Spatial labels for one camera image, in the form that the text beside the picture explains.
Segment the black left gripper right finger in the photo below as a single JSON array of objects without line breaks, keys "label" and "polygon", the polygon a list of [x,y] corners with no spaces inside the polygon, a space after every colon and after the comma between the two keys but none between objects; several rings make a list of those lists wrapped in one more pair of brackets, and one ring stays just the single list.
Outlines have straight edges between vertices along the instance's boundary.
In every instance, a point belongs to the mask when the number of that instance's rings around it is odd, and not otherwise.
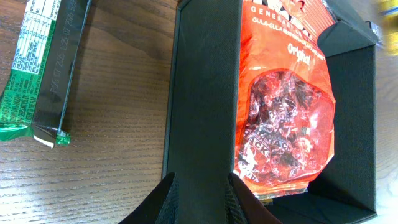
[{"label": "black left gripper right finger", "polygon": [[227,224],[282,224],[234,173],[228,175],[225,210]]}]

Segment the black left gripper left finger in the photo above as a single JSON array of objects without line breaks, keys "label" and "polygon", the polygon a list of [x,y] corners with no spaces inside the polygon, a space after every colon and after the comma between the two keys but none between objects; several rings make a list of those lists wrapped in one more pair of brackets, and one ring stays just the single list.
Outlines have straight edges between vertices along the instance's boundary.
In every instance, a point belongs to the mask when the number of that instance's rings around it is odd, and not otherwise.
[{"label": "black left gripper left finger", "polygon": [[142,203],[119,224],[177,224],[179,182],[167,174]]}]

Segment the red candy bag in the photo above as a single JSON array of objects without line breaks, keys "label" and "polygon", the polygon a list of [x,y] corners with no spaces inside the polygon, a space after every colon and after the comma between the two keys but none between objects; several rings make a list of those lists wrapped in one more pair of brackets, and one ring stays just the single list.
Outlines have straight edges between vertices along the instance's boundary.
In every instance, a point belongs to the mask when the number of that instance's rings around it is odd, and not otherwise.
[{"label": "red candy bag", "polygon": [[307,190],[334,155],[333,96],[317,44],[322,0],[242,4],[234,173],[258,198]]}]

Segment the dark green box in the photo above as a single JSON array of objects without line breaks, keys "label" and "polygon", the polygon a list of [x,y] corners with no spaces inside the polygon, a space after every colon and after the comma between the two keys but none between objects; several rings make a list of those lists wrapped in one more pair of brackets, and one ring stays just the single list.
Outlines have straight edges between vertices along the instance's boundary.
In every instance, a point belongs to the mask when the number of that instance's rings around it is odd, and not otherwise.
[{"label": "dark green box", "polygon": [[[179,182],[179,223],[227,223],[243,2],[182,1],[177,8],[163,174]],[[282,223],[361,223],[377,215],[377,36],[347,1],[325,2],[335,23],[317,44],[335,98],[334,155],[304,193],[254,195]]]}]

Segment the green chocolate bar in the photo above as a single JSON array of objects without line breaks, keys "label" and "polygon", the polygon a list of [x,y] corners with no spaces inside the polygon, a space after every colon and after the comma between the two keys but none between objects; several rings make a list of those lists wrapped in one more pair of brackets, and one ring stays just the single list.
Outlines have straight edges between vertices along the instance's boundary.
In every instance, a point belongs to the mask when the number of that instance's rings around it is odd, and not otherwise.
[{"label": "green chocolate bar", "polygon": [[90,0],[30,0],[1,95],[1,140],[67,145],[62,131]]}]

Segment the yellow plastic bottle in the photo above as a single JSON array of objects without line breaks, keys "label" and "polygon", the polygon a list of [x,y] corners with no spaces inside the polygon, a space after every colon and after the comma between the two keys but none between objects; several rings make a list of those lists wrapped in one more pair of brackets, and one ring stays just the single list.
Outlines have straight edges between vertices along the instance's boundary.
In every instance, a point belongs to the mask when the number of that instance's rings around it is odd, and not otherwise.
[{"label": "yellow plastic bottle", "polygon": [[377,6],[386,50],[397,55],[397,0],[378,0]]}]

